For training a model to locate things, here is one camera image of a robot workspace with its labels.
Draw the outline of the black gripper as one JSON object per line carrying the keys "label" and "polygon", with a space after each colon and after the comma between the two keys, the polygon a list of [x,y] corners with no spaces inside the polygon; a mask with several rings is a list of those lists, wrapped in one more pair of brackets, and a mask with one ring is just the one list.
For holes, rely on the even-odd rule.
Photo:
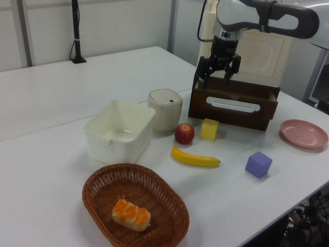
{"label": "black gripper", "polygon": [[199,77],[199,88],[205,89],[208,78],[217,67],[224,67],[224,85],[228,86],[231,77],[240,69],[241,56],[235,54],[238,40],[224,40],[214,36],[210,57],[200,57],[196,75]]}

